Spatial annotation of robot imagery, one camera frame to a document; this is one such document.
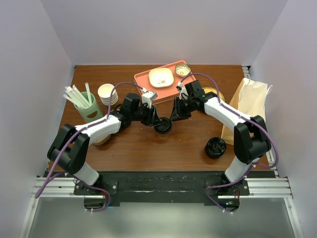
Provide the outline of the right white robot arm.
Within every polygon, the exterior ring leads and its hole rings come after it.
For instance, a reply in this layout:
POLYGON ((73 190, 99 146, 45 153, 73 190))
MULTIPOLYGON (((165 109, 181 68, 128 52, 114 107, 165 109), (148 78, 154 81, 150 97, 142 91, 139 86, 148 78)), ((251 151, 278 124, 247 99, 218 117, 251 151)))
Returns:
POLYGON ((212 189, 221 188, 227 195, 233 194, 238 189, 238 183, 271 149, 264 119, 234 109, 220 98, 219 93, 206 93, 198 81, 179 82, 176 88, 180 94, 174 99, 170 121, 188 119, 193 111, 200 111, 233 132, 235 157, 223 173, 220 184, 211 186, 212 189))

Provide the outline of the black coffee cup lid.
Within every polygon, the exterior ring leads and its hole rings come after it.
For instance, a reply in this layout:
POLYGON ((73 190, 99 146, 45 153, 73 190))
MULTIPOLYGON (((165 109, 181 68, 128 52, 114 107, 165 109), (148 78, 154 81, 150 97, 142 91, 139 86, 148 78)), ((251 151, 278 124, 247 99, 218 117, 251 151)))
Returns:
POLYGON ((155 132, 158 134, 167 134, 171 129, 172 122, 166 117, 161 117, 160 124, 154 127, 155 132))

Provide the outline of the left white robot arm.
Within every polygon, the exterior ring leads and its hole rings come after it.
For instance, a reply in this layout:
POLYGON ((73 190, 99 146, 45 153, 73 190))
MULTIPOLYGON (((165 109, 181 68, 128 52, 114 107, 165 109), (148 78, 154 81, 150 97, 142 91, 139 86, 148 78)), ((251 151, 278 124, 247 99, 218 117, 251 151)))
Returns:
POLYGON ((100 193, 103 188, 100 174, 86 162, 89 146, 123 131, 133 121, 150 127, 161 125, 156 106, 152 105, 156 97, 154 91, 148 91, 142 96, 129 93, 120 109, 110 112, 109 116, 78 126, 63 125, 48 151, 48 159, 57 161, 54 165, 83 181, 85 189, 91 194, 100 193))

